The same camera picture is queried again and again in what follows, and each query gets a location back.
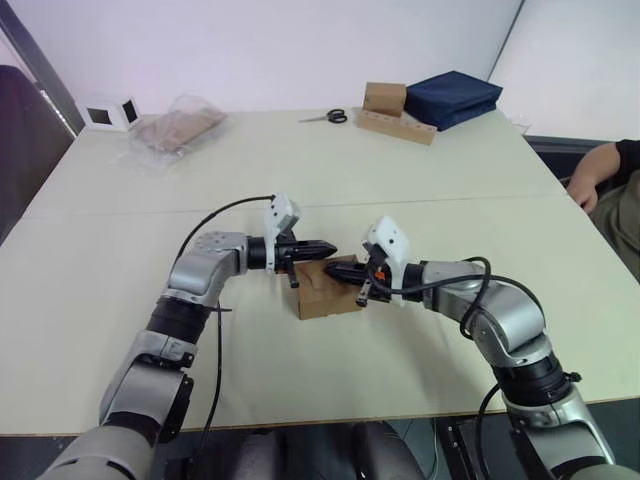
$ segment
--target cardboard box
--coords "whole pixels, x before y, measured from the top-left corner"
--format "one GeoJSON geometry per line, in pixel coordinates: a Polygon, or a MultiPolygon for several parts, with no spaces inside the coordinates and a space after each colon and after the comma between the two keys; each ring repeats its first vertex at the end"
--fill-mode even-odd
{"type": "Polygon", "coordinates": [[[401,83],[368,82],[364,92],[363,110],[400,117],[404,111],[407,87],[401,83]]]}
{"type": "Polygon", "coordinates": [[[360,287],[338,282],[324,273],[327,263],[337,260],[356,262],[357,258],[355,255],[346,255],[296,264],[296,275],[300,282],[298,287],[300,320],[356,312],[362,309],[356,305],[360,287]]]}
{"type": "Polygon", "coordinates": [[[433,125],[403,120],[389,115],[362,111],[356,119],[356,125],[366,130],[372,130],[392,137],[402,138],[411,142],[431,145],[438,129],[433,125]]]}

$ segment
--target clear plastic bag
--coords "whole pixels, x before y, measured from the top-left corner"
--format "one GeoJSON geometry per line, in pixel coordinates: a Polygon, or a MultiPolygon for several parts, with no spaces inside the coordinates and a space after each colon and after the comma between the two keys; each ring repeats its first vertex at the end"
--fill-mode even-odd
{"type": "Polygon", "coordinates": [[[130,133],[126,157],[135,164],[164,172],[186,154],[210,140],[227,115],[204,98],[183,95],[168,112],[143,119],[130,133]]]}

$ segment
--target person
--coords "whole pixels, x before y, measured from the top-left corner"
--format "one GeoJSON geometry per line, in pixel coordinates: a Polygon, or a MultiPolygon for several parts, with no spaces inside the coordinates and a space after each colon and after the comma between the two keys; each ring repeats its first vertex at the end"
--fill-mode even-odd
{"type": "Polygon", "coordinates": [[[640,282],[640,141],[607,143],[588,152],[567,192],[640,282]],[[596,186],[610,178],[619,186],[598,199],[596,186]]]}

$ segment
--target person's arm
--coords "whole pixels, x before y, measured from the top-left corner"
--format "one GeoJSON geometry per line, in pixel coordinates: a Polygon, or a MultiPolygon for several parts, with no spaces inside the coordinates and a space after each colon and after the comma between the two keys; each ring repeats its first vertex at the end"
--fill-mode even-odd
{"type": "Polygon", "coordinates": [[[614,143],[600,145],[587,153],[576,167],[567,192],[587,213],[598,203],[596,185],[620,170],[620,154],[614,143]]]}

